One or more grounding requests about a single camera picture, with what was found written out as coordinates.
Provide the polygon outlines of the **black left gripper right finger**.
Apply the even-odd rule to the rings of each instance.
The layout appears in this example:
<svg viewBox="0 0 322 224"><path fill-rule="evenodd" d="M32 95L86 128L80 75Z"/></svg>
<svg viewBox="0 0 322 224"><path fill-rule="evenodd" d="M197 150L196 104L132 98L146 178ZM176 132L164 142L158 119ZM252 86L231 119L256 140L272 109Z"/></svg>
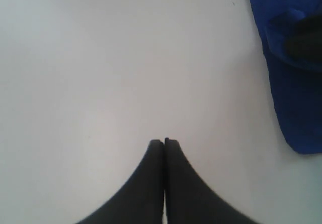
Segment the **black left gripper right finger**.
<svg viewBox="0 0 322 224"><path fill-rule="evenodd" d="M178 141L165 139L168 223L255 223L229 205L200 178Z"/></svg>

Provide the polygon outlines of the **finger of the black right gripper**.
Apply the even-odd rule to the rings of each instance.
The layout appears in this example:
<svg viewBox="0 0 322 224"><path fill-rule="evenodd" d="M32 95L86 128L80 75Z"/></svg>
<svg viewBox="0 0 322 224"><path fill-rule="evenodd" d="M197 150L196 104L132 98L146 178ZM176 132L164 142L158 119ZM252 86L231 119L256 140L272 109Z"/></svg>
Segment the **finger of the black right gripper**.
<svg viewBox="0 0 322 224"><path fill-rule="evenodd" d="M321 60L321 15L311 15L298 21L294 34L285 40L284 48L293 58Z"/></svg>

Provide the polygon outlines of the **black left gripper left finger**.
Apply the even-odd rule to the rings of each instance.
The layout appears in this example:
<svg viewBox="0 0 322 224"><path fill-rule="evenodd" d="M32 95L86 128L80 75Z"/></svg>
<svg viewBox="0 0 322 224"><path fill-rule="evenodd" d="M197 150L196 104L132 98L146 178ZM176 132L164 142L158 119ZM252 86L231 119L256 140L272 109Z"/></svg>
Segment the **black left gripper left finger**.
<svg viewBox="0 0 322 224"><path fill-rule="evenodd" d="M164 144L152 140L126 183L80 223L162 223Z"/></svg>

